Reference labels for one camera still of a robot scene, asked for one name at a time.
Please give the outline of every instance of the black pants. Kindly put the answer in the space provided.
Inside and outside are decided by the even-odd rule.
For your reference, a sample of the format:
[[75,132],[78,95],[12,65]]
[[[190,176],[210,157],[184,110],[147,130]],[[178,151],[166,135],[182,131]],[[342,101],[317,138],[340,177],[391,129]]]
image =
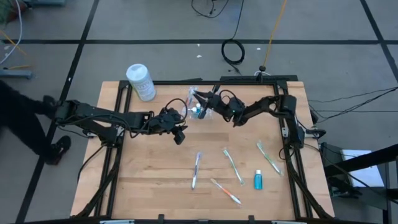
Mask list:
[[0,126],[7,126],[37,155],[51,161],[56,153],[35,115],[47,114],[48,110],[43,102],[20,94],[0,80]]

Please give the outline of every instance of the person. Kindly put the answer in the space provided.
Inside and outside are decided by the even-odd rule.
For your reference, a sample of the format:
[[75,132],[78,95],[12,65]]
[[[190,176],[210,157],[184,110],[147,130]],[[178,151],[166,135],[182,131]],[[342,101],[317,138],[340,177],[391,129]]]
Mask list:
[[48,165],[57,165],[71,146],[69,136],[63,136],[51,144],[36,117],[36,114],[44,114],[52,119],[55,105],[56,101],[51,96],[44,96],[43,101],[32,100],[0,80],[0,126],[8,127]]

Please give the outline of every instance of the plastic bottle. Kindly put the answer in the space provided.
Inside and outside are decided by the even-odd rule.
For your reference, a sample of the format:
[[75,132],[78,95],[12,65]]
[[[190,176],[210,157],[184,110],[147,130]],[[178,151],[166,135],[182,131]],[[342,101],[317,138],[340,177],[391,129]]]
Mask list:
[[261,170],[256,170],[256,174],[254,175],[254,189],[262,190]]
[[155,86],[145,65],[131,65],[127,69],[126,76],[142,101],[150,101],[155,98]]

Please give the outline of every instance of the toothbrush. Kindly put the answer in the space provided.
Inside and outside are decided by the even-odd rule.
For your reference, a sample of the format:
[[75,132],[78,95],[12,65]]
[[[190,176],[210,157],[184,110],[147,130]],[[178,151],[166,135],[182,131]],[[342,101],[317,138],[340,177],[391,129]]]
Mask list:
[[210,179],[215,185],[217,185],[217,187],[219,187],[221,190],[223,190],[223,192],[225,192],[226,194],[228,194],[232,200],[234,200],[234,202],[238,203],[239,205],[242,205],[241,201],[235,197],[233,194],[231,194],[229,191],[227,191],[225,188],[223,188],[223,186],[221,186],[219,183],[217,183],[217,181],[213,178]]
[[201,152],[198,152],[197,154],[197,160],[195,162],[195,171],[193,172],[193,179],[192,179],[192,190],[195,189],[195,185],[197,183],[197,175],[198,175],[198,170],[199,170],[199,161],[201,158]]
[[283,177],[284,173],[276,166],[275,162],[264,152],[264,147],[262,146],[262,141],[259,140],[257,142],[257,147],[260,149],[261,153],[264,155],[264,157],[268,160],[268,162],[271,164],[271,166],[276,170],[276,172]]
[[243,181],[243,179],[241,178],[241,176],[239,175],[239,172],[238,172],[238,170],[237,170],[237,168],[236,168],[236,166],[235,166],[235,164],[234,164],[234,161],[232,160],[232,157],[229,155],[229,153],[228,153],[228,151],[227,151],[226,149],[224,150],[224,154],[225,154],[225,155],[229,158],[229,160],[231,161],[232,167],[234,168],[235,174],[236,174],[236,176],[238,176],[238,179],[239,179],[241,185],[244,185],[244,181]]

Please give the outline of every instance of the blue bottle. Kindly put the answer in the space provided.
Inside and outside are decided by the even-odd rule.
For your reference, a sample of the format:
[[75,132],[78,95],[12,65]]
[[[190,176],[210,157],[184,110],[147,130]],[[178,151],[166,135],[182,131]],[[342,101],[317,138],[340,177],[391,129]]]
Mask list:
[[261,170],[256,170],[256,174],[254,175],[254,189],[262,190]]

